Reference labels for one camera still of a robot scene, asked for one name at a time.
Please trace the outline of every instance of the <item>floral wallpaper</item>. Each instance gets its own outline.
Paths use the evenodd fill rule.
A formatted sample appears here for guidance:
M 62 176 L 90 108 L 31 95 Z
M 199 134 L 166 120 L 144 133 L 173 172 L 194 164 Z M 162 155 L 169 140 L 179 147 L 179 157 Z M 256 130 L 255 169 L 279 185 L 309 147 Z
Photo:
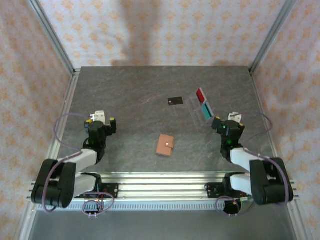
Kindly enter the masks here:
M 17 230 L 70 76 L 26 0 L 0 1 L 0 232 Z
M 320 3 L 298 0 L 254 74 L 272 138 L 320 239 Z
M 39 0 L 75 68 L 249 66 L 285 0 Z

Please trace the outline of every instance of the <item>small black square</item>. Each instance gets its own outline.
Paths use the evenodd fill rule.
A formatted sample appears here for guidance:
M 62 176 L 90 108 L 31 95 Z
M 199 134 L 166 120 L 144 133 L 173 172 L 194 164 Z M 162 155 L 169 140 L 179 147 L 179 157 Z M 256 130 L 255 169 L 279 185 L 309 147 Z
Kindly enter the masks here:
M 173 106 L 173 105 L 184 104 L 184 101 L 182 100 L 182 96 L 179 96 L 179 97 L 168 98 L 168 103 L 169 103 L 169 106 Z

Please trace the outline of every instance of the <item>brown wallet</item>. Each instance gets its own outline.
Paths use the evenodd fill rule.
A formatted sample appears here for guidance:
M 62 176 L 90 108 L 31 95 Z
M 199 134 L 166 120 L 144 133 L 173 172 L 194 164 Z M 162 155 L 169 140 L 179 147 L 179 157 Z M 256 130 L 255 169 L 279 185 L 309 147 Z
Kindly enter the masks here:
M 175 138 L 160 134 L 158 147 L 156 148 L 156 154 L 171 157 L 175 148 Z

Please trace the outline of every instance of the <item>gray marble surface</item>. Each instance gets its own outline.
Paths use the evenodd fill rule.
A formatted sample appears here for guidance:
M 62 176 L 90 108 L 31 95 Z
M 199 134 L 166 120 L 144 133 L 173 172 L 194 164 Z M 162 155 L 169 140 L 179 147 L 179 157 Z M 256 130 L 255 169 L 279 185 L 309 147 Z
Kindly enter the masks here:
M 145 66 L 83 67 L 72 100 L 71 113 L 89 115 L 104 110 L 116 118 L 117 132 L 107 138 L 102 161 L 93 172 L 224 172 L 242 168 L 220 154 L 221 138 L 210 125 L 196 129 L 186 104 L 169 106 L 168 98 L 184 101 L 202 87 L 216 116 L 260 111 L 247 67 Z M 63 141 L 81 147 L 87 135 L 84 119 L 69 117 Z M 260 115 L 246 114 L 241 138 L 265 129 Z M 156 155 L 160 134 L 175 137 L 172 157 Z M 272 154 L 267 135 L 249 142 L 249 149 Z M 74 151 L 60 148 L 59 157 Z

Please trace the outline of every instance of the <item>purple cable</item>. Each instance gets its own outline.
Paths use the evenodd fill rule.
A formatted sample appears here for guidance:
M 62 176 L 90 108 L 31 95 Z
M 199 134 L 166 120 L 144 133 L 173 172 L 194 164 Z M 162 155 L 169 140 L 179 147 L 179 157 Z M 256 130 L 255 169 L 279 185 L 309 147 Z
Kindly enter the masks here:
M 42 208 L 44 210 L 45 213 L 49 214 L 49 213 L 52 213 L 56 207 L 52 208 L 51 210 L 48 210 L 47 209 L 47 206 L 46 206 L 46 196 L 47 196 L 47 191 L 48 191 L 48 186 L 49 186 L 49 182 L 50 182 L 50 179 L 51 179 L 51 176 L 52 174 L 54 173 L 54 171 L 57 169 L 57 167 L 59 167 L 62 163 L 70 160 L 70 159 L 73 159 L 75 157 L 78 157 L 82 154 L 82 151 L 80 148 L 76 148 L 76 147 L 73 147 L 73 146 L 70 146 L 68 144 L 65 144 L 63 141 L 61 141 L 58 137 L 58 134 L 57 134 L 57 125 L 58 123 L 61 121 L 62 118 L 66 117 L 66 116 L 76 116 L 76 117 L 84 117 L 84 118 L 88 118 L 88 116 L 86 115 L 83 115 L 83 114 L 78 114 L 78 113 L 65 113 L 63 115 L 61 115 L 60 117 L 57 118 L 57 120 L 55 121 L 54 123 L 54 129 L 53 129 L 53 132 L 54 132 L 54 137 L 55 139 L 62 145 L 62 146 L 65 146 L 69 149 L 74 149 L 74 150 L 77 150 L 78 152 L 75 153 L 74 155 L 71 155 L 71 156 L 66 156 L 65 158 L 63 158 L 62 160 L 58 161 L 56 163 L 56 165 L 53 166 L 53 168 L 51 169 L 51 171 L 49 172 L 48 174 L 48 177 L 46 178 L 45 180 L 45 184 L 44 184 L 44 188 L 43 188 L 43 193 L 42 193 Z
M 226 212 L 224 212 L 224 211 L 218 211 L 218 201 L 221 200 L 221 199 L 229 199 L 229 200 L 232 200 L 232 201 L 236 204 L 236 206 L 237 206 L 237 208 L 238 208 L 238 211 L 240 211 L 239 204 L 238 204 L 237 201 L 236 201 L 233 197 L 231 197 L 231 196 L 220 196 L 220 197 L 218 197 L 218 198 L 215 200 L 214 207 L 215 207 L 215 210 L 218 212 L 218 214 L 224 215 L 224 216 L 229 216 L 229 217 L 231 217 L 231 216 L 235 216 L 235 217 L 236 217 L 236 216 L 240 216 L 240 215 L 246 214 L 246 213 L 247 213 L 249 210 L 251 210 L 252 207 L 255 205 L 255 202 L 253 202 L 253 203 L 250 205 L 250 207 L 248 207 L 244 212 L 237 213 L 237 214 L 228 214 L 228 213 L 226 213 Z
M 112 206 L 115 204 L 115 198 L 114 196 L 112 196 L 110 193 L 108 192 L 99 192 L 99 191 L 88 191 L 88 192 L 85 192 L 84 194 L 99 194 L 99 195 L 106 195 L 106 196 L 109 196 L 111 197 L 112 199 L 112 203 L 104 210 L 98 212 L 98 213 L 95 213 L 94 216 L 97 217 L 101 214 L 104 214 L 106 211 L 108 211 L 110 208 L 112 208 Z M 98 202 L 98 201 L 94 201 L 94 200 L 90 200 L 90 201 L 86 201 L 83 205 L 82 205 L 82 212 L 91 217 L 91 213 L 87 213 L 86 210 L 85 210 L 85 207 L 88 203 L 95 203 L 95 204 L 98 204 L 100 206 L 101 209 L 103 209 L 103 205 L 102 203 Z
M 247 144 L 251 139 L 253 139 L 253 138 L 256 137 L 256 136 L 259 136 L 259 135 L 261 135 L 261 134 L 268 133 L 268 132 L 272 129 L 272 127 L 273 127 L 273 123 L 272 123 L 272 121 L 270 120 L 270 118 L 268 118 L 265 114 L 263 114 L 262 112 L 259 112 L 259 111 L 241 112 L 241 113 L 237 113 L 237 114 L 235 114 L 235 115 L 231 115 L 231 117 L 235 117 L 235 116 L 242 115 L 242 114 L 260 114 L 260 115 L 262 115 L 263 117 L 265 117 L 265 118 L 269 121 L 269 123 L 270 123 L 270 127 L 269 127 L 268 130 L 263 131 L 263 132 L 260 132 L 260 133 L 258 133 L 258 134 L 256 134 L 256 135 L 253 135 L 252 137 L 250 137 L 250 138 L 245 142 L 245 144 Z M 272 159 L 271 159 L 270 157 L 268 157 L 268 156 L 260 155 L 259 153 L 255 153 L 255 152 L 253 152 L 253 151 L 250 151 L 250 150 L 248 150 L 246 147 L 243 147 L 243 150 L 244 150 L 246 153 L 248 153 L 248 154 L 250 154 L 250 155 L 252 155 L 252 156 L 255 156 L 255 157 L 261 158 L 261 159 L 263 159 L 263 160 L 265 160 L 265 161 L 270 162 L 271 164 L 273 164 L 273 165 L 276 167 L 276 169 L 279 171 L 279 173 L 280 173 L 280 175 L 281 175 L 281 177 L 282 177 L 282 179 L 283 179 L 284 190 L 285 190 L 285 200 L 284 200 L 284 202 L 283 202 L 281 205 L 284 205 L 284 206 L 287 205 L 288 202 L 289 202 L 289 183 L 288 183 L 288 180 L 287 180 L 287 178 L 286 178 L 286 175 L 285 175 L 284 171 L 281 169 L 281 167 L 280 167 L 274 160 L 272 160 Z

